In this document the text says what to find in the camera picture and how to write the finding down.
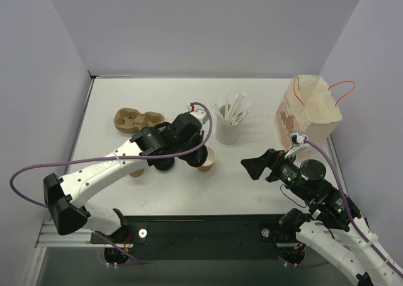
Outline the stack of black lids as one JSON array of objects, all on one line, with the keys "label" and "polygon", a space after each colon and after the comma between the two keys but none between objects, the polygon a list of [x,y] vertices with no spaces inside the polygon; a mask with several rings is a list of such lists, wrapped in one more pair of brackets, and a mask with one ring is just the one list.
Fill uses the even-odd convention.
[{"label": "stack of black lids", "polygon": [[173,166],[174,166],[174,158],[164,158],[164,159],[157,159],[153,160],[153,166],[158,170],[158,171],[169,171]]}]

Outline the white straw holder cup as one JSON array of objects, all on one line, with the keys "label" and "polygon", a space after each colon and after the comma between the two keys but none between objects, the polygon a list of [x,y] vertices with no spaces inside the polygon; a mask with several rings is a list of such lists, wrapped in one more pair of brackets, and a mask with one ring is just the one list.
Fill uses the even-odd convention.
[{"label": "white straw holder cup", "polygon": [[216,113],[215,138],[221,144],[231,145],[239,139],[243,121],[240,121],[235,125],[227,124],[220,118],[224,113],[225,106],[222,105],[219,108],[219,113]]}]

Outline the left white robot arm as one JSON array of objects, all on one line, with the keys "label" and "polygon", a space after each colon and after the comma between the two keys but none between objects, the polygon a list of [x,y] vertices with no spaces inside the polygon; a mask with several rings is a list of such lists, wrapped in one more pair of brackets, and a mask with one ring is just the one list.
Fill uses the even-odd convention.
[{"label": "left white robot arm", "polygon": [[58,234],[79,229],[98,231],[113,242],[122,242],[129,232],[128,223],[118,209],[105,209],[88,201],[121,178],[149,166],[168,171],[176,158],[191,167],[207,160],[202,143],[203,125],[208,115],[203,110],[178,115],[173,122],[145,127],[100,161],[64,176],[50,174],[43,180],[44,200]]}]

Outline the stack of brown paper cups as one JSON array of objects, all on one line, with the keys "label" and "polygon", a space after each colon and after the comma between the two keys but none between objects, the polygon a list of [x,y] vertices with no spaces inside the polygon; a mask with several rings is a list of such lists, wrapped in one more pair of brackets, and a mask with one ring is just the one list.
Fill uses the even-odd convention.
[{"label": "stack of brown paper cups", "polygon": [[144,173],[144,169],[136,170],[133,173],[130,173],[130,176],[133,178],[138,178]]}]

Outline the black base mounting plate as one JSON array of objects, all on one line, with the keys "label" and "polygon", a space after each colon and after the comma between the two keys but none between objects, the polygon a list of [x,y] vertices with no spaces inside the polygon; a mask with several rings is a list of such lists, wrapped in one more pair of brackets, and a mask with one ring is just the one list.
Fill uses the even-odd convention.
[{"label": "black base mounting plate", "polygon": [[128,216],[129,252],[140,261],[254,261],[300,264],[305,247],[280,214]]}]

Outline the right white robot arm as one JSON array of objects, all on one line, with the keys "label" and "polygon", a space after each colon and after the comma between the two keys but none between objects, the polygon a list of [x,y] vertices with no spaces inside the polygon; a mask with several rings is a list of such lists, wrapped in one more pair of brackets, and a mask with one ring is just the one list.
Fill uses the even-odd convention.
[{"label": "right white robot arm", "polygon": [[295,165],[285,151],[268,149],[241,164],[252,180],[268,168],[266,181],[281,181],[303,200],[308,213],[291,209],[281,219],[283,239],[295,238],[339,269],[353,285],[402,285],[402,268],[386,253],[360,210],[325,179],[326,167],[316,159]]}]

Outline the brown cardboard cup carrier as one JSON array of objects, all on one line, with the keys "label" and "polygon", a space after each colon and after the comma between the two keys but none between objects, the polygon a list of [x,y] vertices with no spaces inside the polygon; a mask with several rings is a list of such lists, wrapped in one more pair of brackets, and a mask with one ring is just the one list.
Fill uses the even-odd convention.
[{"label": "brown cardboard cup carrier", "polygon": [[134,134],[145,127],[155,126],[163,122],[165,122],[165,117],[161,113],[141,113],[133,108],[119,109],[113,120],[115,128],[126,134]]}]

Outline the single brown paper cup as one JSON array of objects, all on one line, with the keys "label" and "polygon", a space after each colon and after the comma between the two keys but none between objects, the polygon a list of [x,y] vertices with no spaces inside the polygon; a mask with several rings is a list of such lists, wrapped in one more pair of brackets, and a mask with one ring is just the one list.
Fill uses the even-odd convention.
[{"label": "single brown paper cup", "polygon": [[200,167],[197,167],[197,170],[201,172],[210,171],[215,163],[215,160],[216,160],[215,151],[211,147],[207,147],[207,159]]}]

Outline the paper takeout bag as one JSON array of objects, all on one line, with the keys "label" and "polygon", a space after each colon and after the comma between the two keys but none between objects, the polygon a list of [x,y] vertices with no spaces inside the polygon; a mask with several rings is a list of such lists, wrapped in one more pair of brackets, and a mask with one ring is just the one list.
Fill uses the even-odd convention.
[{"label": "paper takeout bag", "polygon": [[328,85],[322,76],[298,75],[288,85],[274,117],[279,140],[284,150],[292,148],[290,134],[303,132],[308,140],[320,146],[331,135],[343,119],[339,109],[339,98],[334,99],[331,90],[351,83],[352,87],[342,97],[356,87],[352,80]]}]

